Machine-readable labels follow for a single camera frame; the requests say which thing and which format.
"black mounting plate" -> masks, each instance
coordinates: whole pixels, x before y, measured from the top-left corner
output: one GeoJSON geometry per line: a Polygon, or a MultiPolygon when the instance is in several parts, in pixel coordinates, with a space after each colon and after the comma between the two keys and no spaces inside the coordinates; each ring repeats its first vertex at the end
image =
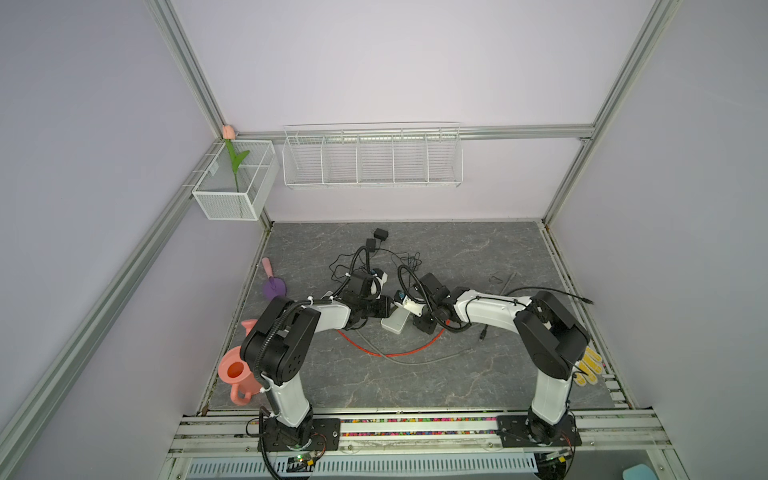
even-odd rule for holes
{"type": "MultiPolygon", "coordinates": [[[[525,422],[528,420],[528,415],[498,415],[496,421],[498,422],[498,430],[496,433],[502,437],[502,447],[514,448],[514,447],[539,447],[542,446],[536,443],[528,435],[528,426],[525,422]]],[[[565,435],[571,442],[571,446],[578,447],[581,445],[581,436],[578,434],[576,428],[576,421],[571,415],[564,415],[563,419],[558,424],[558,429],[565,435]]],[[[552,447],[567,447],[568,442],[559,435],[549,445],[552,447]]]]}
{"type": "MultiPolygon", "coordinates": [[[[264,430],[260,428],[260,431],[266,431],[264,436],[264,445],[268,452],[296,452],[294,446],[285,443],[283,437],[279,434],[280,429],[277,425],[277,419],[272,417],[264,420],[264,430]]],[[[328,440],[326,451],[339,449],[339,438],[341,437],[341,420],[340,419],[313,419],[312,420],[312,433],[319,433],[324,435],[328,440]]],[[[325,440],[320,435],[311,435],[311,443],[300,449],[301,452],[307,452],[309,450],[323,450],[323,443],[325,440]]]]}

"white mesh basket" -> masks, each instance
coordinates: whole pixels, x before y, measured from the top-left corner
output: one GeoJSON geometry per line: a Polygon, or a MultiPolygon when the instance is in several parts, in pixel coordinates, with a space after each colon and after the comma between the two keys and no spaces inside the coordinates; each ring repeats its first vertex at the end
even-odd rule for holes
{"type": "Polygon", "coordinates": [[[291,188],[458,186],[458,128],[288,134],[283,173],[291,188]]]}
{"type": "Polygon", "coordinates": [[[250,153],[237,169],[237,186],[222,142],[192,194],[211,220],[258,220],[280,169],[271,141],[232,140],[237,153],[250,153]]]}

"purple shovel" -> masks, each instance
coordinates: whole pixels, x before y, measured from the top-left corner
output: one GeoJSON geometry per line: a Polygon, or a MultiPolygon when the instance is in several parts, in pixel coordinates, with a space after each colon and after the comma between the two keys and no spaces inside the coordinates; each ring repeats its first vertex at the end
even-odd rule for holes
{"type": "Polygon", "coordinates": [[[285,296],[286,283],[280,278],[275,278],[272,274],[272,263],[270,263],[270,259],[264,257],[261,259],[261,264],[264,265],[264,272],[266,272],[266,275],[269,277],[264,284],[264,296],[266,299],[271,302],[276,296],[285,296]]]}

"yellow and white glove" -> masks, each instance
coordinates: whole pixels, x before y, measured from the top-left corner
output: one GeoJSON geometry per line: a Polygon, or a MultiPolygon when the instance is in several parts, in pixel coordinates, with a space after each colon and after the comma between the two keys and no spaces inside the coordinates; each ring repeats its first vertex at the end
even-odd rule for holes
{"type": "Polygon", "coordinates": [[[591,385],[597,384],[598,375],[603,372],[602,362],[603,357],[599,356],[593,349],[587,347],[587,351],[584,353],[584,358],[576,364],[576,366],[584,372],[576,372],[574,377],[576,385],[586,386],[587,382],[591,385]]]}

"table surface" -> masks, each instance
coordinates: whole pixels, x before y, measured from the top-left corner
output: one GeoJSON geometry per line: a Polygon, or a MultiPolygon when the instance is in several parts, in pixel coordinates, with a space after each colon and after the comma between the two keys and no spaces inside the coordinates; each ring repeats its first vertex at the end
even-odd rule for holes
{"type": "MultiPolygon", "coordinates": [[[[331,264],[340,253],[353,253],[372,237],[375,228],[389,231],[383,248],[419,254],[417,274],[432,272],[449,289],[467,286],[483,293],[499,294],[514,275],[508,289],[519,286],[563,288],[550,254],[535,222],[462,223],[276,223],[264,253],[275,276],[283,278],[288,296],[295,300],[322,296],[338,283],[331,280],[331,264]]],[[[343,257],[349,264],[350,257],[343,257]]],[[[379,251],[371,261],[389,275],[384,294],[399,289],[396,263],[379,251]]],[[[240,320],[257,319],[266,308],[262,294],[266,278],[260,269],[248,294],[240,320]]],[[[520,295],[532,292],[520,292],[520,295]]],[[[568,308],[568,298],[560,296],[568,308]]],[[[533,399],[537,369],[520,337],[507,330],[483,325],[463,333],[443,333],[429,348],[405,362],[437,359],[463,349],[468,352],[429,365],[397,365],[370,356],[335,330],[317,333],[301,369],[305,394],[317,409],[338,408],[483,408],[527,409],[533,399]]],[[[427,343],[430,336],[410,322],[400,335],[384,330],[371,319],[361,330],[384,353],[407,352],[427,343]]],[[[357,332],[347,336],[366,346],[357,332]]],[[[245,330],[238,326],[230,348],[239,346],[245,330]]],[[[210,398],[211,410],[258,409],[264,395],[254,396],[244,407],[229,398],[230,386],[217,379],[210,398]]],[[[597,385],[573,385],[571,408],[609,409],[614,402],[602,379],[597,385]]]]}

